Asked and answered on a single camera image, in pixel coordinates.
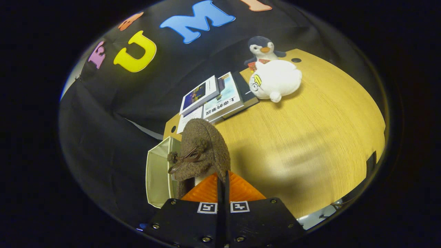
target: foam letter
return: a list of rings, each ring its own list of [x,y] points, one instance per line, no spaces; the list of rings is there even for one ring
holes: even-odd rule
[[[265,10],[273,9],[271,6],[263,4],[258,0],[241,0],[241,1],[246,3],[250,7],[251,11],[265,11]]]
[[[131,17],[127,18],[123,23],[121,23],[118,28],[120,31],[123,31],[124,29],[128,28],[134,21],[136,21],[141,15],[144,14],[144,12],[137,13],[132,15]]]
[[[210,27],[208,26],[207,18],[212,21],[212,26],[222,26],[236,19],[236,17],[227,15],[218,7],[214,6],[211,0],[202,1],[193,5],[193,14],[194,16],[172,16],[161,23],[159,27],[169,27],[173,29],[182,35],[184,37],[183,42],[188,44],[201,36],[201,33],[193,32],[189,27],[209,31]]]
[[[126,51],[127,48],[121,49],[118,54],[115,56],[113,60],[113,64],[119,64],[124,69],[130,72],[139,72],[144,69],[150,61],[155,57],[156,54],[156,45],[153,41],[149,40],[147,37],[142,35],[142,30],[137,32],[130,38],[129,44],[136,43],[141,46],[146,53],[139,60],[130,56]]]
[[[104,41],[101,41],[97,45],[97,47],[95,48],[93,53],[90,55],[89,60],[88,60],[88,62],[92,61],[97,66],[97,69],[100,68],[101,64],[103,63],[104,58],[106,57],[105,54],[101,55],[102,53],[104,53],[104,47],[101,46],[103,44],[104,44]]]

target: white plush toy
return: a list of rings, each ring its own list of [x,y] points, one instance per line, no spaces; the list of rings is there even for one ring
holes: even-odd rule
[[[280,102],[300,87],[302,72],[285,60],[272,60],[266,64],[256,62],[257,70],[250,78],[250,90],[260,99]]]

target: stuffed animal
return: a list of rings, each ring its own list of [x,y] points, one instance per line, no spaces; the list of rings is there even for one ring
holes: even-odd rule
[[[279,102],[300,87],[302,72],[285,60],[273,60],[266,64],[256,62],[257,70],[250,78],[251,92],[260,99]]]
[[[285,57],[285,52],[275,51],[274,44],[263,36],[252,37],[248,41],[248,48],[253,53],[252,59],[246,60],[244,65],[248,65],[251,62],[256,62],[259,59],[263,60],[278,60],[278,57]]]
[[[214,172],[225,183],[226,171],[231,170],[230,153],[224,138],[208,121],[190,120],[182,132],[180,156],[169,153],[167,160],[174,165],[168,173],[178,181],[176,198],[181,199],[196,184]]]

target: orange soft gripper pad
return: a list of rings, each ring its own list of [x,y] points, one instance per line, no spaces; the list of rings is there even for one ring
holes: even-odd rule
[[[230,202],[257,201],[266,199],[259,190],[240,176],[228,171],[230,175]]]
[[[217,203],[217,174],[213,173],[192,188],[181,200]]]
[[[230,175],[230,202],[256,201],[266,199],[259,190],[240,176],[228,171]],[[192,188],[181,200],[192,202],[217,203],[217,174],[213,173]]]

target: yellow letter u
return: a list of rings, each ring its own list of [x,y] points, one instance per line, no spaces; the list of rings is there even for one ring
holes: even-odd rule
[[[136,43],[141,46],[146,53],[139,60],[130,56],[126,51],[127,48],[121,49],[113,60],[113,64],[119,64],[130,72],[139,72],[152,61],[156,54],[156,45],[153,41],[142,35],[142,30],[137,32],[130,38],[129,44]]]

